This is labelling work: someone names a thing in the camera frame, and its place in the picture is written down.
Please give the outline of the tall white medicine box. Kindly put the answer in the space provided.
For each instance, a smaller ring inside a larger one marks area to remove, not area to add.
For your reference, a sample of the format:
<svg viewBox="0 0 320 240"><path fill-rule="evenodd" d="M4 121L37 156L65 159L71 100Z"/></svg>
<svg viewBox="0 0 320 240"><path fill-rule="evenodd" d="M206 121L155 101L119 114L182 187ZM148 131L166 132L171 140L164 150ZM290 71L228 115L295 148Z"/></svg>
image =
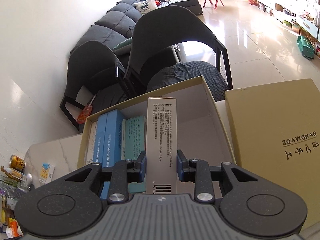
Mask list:
<svg viewBox="0 0 320 240"><path fill-rule="evenodd" d="M175 194L177 183L176 99L148 98L146 193Z"/></svg>

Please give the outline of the tan handmade box lid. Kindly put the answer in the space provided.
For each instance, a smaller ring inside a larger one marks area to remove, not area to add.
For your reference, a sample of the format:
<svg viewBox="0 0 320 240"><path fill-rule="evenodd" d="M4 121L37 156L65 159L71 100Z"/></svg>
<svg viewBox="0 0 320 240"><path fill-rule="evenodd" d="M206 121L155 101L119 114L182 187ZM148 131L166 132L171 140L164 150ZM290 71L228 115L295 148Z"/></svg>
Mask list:
<svg viewBox="0 0 320 240"><path fill-rule="evenodd" d="M225 92L237 165L287 188L319 222L319 90L312 79Z"/></svg>

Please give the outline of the teal medicine box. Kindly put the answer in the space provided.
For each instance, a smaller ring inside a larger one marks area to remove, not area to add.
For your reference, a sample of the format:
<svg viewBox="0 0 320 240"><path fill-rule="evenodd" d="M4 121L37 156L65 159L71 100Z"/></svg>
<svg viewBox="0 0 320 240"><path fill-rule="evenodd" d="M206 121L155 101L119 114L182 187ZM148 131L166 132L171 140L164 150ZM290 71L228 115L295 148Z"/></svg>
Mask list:
<svg viewBox="0 0 320 240"><path fill-rule="evenodd" d="M123 119L121 133L121 159L137 160L145 150L146 117L143 115Z"/></svg>

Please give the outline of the open cardboard box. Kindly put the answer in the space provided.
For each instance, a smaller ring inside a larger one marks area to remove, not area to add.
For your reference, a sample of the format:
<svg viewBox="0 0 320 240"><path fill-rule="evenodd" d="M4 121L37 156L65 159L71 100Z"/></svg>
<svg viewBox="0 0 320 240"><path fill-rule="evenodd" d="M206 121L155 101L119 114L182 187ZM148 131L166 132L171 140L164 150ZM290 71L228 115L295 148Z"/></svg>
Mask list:
<svg viewBox="0 0 320 240"><path fill-rule="evenodd" d="M100 115L118 109L126 118L147 116L149 98L175 98L177 111L177 148L188 159L202 159L219 166L224 161L234 162L234 154L217 103L205 79L201 76L176 83L89 116L80 144L77 167L86 165L89 134Z"/></svg>

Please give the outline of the red hanging tag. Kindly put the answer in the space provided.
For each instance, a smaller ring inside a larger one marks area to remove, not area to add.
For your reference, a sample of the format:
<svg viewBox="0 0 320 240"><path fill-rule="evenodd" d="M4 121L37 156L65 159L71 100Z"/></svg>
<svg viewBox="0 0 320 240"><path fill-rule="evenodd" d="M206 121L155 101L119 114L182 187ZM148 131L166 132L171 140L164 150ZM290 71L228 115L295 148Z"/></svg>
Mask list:
<svg viewBox="0 0 320 240"><path fill-rule="evenodd" d="M92 103L95 100L96 95L93 96L89 104L87 104L84 109L81 111L77 118L77 123L78 124L84 124L86 122L87 117L91 114L93 106Z"/></svg>

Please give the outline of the small beach picture box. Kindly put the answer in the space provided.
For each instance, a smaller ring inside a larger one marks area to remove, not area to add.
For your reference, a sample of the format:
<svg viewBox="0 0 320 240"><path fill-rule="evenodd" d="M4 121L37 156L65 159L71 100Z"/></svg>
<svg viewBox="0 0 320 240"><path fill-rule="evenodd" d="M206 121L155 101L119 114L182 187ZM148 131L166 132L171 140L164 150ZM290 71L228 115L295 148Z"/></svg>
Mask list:
<svg viewBox="0 0 320 240"><path fill-rule="evenodd" d="M42 184L48 184L52 181L55 166L49 163L43 163L39 175L39 182Z"/></svg>

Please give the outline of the far black dining chair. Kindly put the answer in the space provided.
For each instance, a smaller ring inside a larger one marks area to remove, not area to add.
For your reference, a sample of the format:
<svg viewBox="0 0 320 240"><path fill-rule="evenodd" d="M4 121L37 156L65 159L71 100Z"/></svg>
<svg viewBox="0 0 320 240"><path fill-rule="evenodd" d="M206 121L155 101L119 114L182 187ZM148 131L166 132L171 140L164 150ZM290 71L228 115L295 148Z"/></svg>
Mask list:
<svg viewBox="0 0 320 240"><path fill-rule="evenodd" d="M123 83L124 74L125 68L114 52L99 41L88 41L73 51L68 61L67 83L60 109L79 133L83 132L84 125L77 122L66 104L80 110L85 108L76 101L82 87L94 96L91 99L92 114L127 100L129 97Z"/></svg>

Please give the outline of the black dining chair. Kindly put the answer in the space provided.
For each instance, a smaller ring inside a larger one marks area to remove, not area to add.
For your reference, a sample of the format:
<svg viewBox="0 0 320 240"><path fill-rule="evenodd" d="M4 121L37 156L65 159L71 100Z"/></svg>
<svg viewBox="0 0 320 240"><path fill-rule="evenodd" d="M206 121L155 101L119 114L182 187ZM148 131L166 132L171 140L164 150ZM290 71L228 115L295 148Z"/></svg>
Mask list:
<svg viewBox="0 0 320 240"><path fill-rule="evenodd" d="M171 62L165 49L183 42L200 42L215 53L216 63ZM233 88L226 47L190 10L180 6L156 9L142 16L134 28L124 83L131 98L168 85L204 77L215 101Z"/></svg>
<svg viewBox="0 0 320 240"><path fill-rule="evenodd" d="M129 97L123 83L124 74L125 68L114 52L99 41L88 41L73 51L68 61L67 83L60 109L79 133L83 132L84 125L77 122L66 104L80 110L85 108L76 101L82 87L94 96L91 99L92 114L127 100Z"/></svg>

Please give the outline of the yellow drink can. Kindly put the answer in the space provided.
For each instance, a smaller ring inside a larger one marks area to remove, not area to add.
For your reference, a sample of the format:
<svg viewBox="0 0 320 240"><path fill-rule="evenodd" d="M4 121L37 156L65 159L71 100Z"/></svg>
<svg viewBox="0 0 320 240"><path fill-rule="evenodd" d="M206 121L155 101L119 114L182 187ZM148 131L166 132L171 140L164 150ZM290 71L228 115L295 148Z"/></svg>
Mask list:
<svg viewBox="0 0 320 240"><path fill-rule="evenodd" d="M23 172L25 167L26 167L26 161L23 160L22 158L16 156L16 155L11 155L9 159L9 166L19 172Z"/></svg>

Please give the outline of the near black dining chair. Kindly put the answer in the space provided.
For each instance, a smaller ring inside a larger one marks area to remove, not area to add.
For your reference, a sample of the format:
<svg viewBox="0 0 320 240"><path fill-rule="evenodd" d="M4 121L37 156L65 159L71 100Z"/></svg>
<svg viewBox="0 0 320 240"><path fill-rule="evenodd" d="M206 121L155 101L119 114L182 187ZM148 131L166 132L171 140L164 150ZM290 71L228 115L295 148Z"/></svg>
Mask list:
<svg viewBox="0 0 320 240"><path fill-rule="evenodd" d="M165 49L183 42L200 42L215 53L216 63L171 62ZM180 6L156 9L142 16L134 28L124 83L131 98L168 85L204 77L215 101L233 88L226 47L190 10Z"/></svg>

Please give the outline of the grey sofa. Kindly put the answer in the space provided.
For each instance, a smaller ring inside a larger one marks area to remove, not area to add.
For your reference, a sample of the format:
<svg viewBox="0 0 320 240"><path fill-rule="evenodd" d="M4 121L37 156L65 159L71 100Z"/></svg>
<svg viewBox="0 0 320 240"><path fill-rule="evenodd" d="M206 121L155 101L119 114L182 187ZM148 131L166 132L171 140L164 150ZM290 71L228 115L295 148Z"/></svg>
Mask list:
<svg viewBox="0 0 320 240"><path fill-rule="evenodd" d="M116 3L98 21L94 22L71 50L73 53L79 46L88 41L99 41L110 49L133 36L138 20L143 16L136 8L138 0L121 0ZM158 8L176 5L187 8L196 16L202 15L202 7L198 0L155 0Z"/></svg>

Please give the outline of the green shopping bag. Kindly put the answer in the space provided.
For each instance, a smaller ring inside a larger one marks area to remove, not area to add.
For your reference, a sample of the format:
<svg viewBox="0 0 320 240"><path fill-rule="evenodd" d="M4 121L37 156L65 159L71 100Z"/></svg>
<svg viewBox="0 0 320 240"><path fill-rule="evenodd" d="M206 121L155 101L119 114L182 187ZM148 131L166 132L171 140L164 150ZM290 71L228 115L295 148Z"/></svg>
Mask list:
<svg viewBox="0 0 320 240"><path fill-rule="evenodd" d="M303 57L307 58L308 60L314 59L315 50L309 39L303 35L299 35L297 37L297 46Z"/></svg>

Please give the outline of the deer print pillow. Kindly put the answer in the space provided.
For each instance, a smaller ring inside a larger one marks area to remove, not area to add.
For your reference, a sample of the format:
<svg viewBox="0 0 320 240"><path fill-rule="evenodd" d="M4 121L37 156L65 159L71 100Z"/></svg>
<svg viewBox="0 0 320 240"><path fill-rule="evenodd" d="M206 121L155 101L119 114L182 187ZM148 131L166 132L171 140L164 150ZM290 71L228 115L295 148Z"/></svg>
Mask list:
<svg viewBox="0 0 320 240"><path fill-rule="evenodd" d="M148 12L156 10L158 8L155 0L146 0L135 3L135 8L142 14L145 15Z"/></svg>

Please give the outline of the white tv cabinet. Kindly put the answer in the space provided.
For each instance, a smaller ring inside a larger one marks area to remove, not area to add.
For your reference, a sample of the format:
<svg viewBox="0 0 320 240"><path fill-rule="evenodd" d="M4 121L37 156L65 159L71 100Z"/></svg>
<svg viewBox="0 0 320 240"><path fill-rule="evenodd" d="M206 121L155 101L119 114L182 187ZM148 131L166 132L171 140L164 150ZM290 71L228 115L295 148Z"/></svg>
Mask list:
<svg viewBox="0 0 320 240"><path fill-rule="evenodd" d="M292 31L310 38L311 44L319 44L317 12L319 0L256 0L280 22L289 22Z"/></svg>

